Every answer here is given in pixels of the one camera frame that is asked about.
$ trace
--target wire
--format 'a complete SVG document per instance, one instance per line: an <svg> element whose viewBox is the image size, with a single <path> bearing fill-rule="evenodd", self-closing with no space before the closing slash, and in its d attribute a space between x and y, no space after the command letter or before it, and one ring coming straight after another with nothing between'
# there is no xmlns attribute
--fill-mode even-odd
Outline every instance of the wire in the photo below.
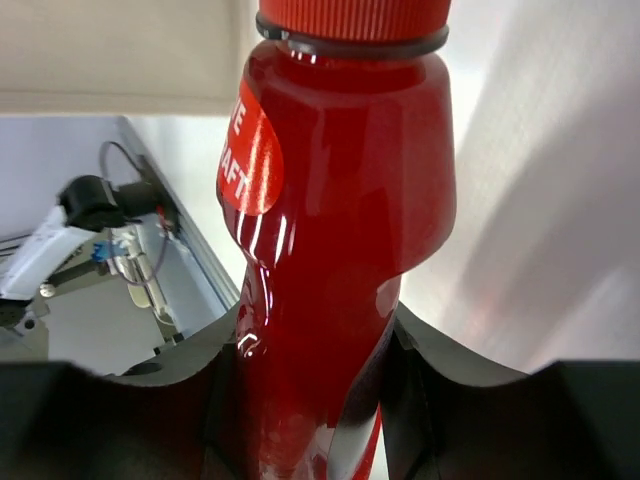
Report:
<svg viewBox="0 0 640 480"><path fill-rule="evenodd" d="M131 155L129 155L129 152L127 152L125 148L122 145L120 145L118 142L107 140L106 142L103 142L102 145L100 145L100 151L98 153L98 165L100 166L100 175L102 176L102 178L104 178L107 182L110 181L109 169L107 168L107 154L109 153L109 148L111 147L114 147L117 150L119 150L120 153L122 153L124 158L129 163L129 165L131 165L131 168L133 168L136 172L138 172L138 175L142 176L143 174L142 169L136 164L133 158L131 158Z"/></svg>
<svg viewBox="0 0 640 480"><path fill-rule="evenodd" d="M118 276L120 276L120 278L122 278L129 285L132 285L134 287L146 287L147 285L149 285L149 283L153 282L157 278L158 272L160 271L160 268L162 268L162 264L164 263L164 257L167 253L167 246L169 245L169 228L167 227L167 223L164 218L164 211L162 210L161 207L158 207L158 216L160 217L160 224L162 225L162 231L164 232L164 239L162 240L162 247L160 248L160 255L158 255L158 261L156 262L153 269L151 270L151 274L149 275L149 278L146 278L146 279L143 278L139 282L136 280L131 280L127 278L127 276L122 270L120 270L120 267L118 266L118 262L115 262L115 261L113 262L113 268L115 268ZM112 229L109 229L107 231L107 249L109 251L109 257L115 258L115 252L113 250L113 230Z"/></svg>

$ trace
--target red plastic bottle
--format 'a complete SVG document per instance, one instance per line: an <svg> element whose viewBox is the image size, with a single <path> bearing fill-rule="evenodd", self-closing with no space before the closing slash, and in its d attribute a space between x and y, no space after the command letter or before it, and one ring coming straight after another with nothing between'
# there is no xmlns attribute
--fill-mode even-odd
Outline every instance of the red plastic bottle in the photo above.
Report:
<svg viewBox="0 0 640 480"><path fill-rule="evenodd" d="M246 64L218 172L248 262L244 474L366 479L400 276L455 215L449 78L432 53L449 0L260 7L268 40Z"/></svg>

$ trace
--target red cap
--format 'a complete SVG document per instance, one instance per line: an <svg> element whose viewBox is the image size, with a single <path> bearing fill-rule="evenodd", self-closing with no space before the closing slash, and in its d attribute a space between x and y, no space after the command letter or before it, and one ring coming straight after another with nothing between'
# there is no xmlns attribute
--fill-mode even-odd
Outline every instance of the red cap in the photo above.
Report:
<svg viewBox="0 0 640 480"><path fill-rule="evenodd" d="M260 13L286 30L348 42L404 42L447 23L451 0L260 0Z"/></svg>

